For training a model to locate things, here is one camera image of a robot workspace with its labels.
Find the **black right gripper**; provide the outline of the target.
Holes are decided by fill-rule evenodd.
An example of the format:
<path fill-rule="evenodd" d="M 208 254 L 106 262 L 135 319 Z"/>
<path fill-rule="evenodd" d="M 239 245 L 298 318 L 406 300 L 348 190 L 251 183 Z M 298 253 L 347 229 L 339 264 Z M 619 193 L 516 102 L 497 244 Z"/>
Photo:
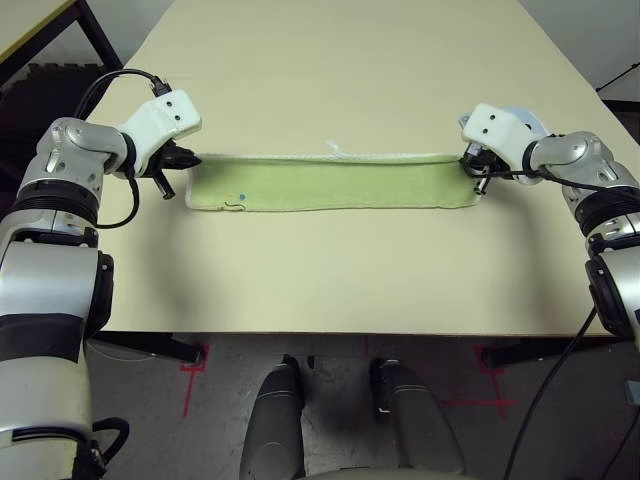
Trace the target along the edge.
<path fill-rule="evenodd" d="M 483 196 L 493 178 L 493 174 L 506 171 L 506 164 L 492 151 L 478 144 L 471 144 L 460 158 L 464 172 L 475 178 L 474 192 Z"/>

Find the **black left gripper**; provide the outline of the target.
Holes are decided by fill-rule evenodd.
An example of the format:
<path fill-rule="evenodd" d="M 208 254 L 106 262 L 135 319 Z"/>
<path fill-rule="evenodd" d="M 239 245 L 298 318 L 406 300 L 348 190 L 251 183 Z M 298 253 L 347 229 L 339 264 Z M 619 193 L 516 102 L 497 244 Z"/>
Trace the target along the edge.
<path fill-rule="evenodd" d="M 173 153 L 175 158 L 173 161 L 174 170 L 186 170 L 201 164 L 198 155 L 193 151 L 177 147 L 174 152 L 175 147 L 176 143 L 174 141 L 167 141 L 150 156 L 146 166 L 136 174 L 137 178 L 152 179 L 164 200 L 170 200 L 175 197 L 175 191 L 163 172 L 165 163 L 172 159 Z"/>

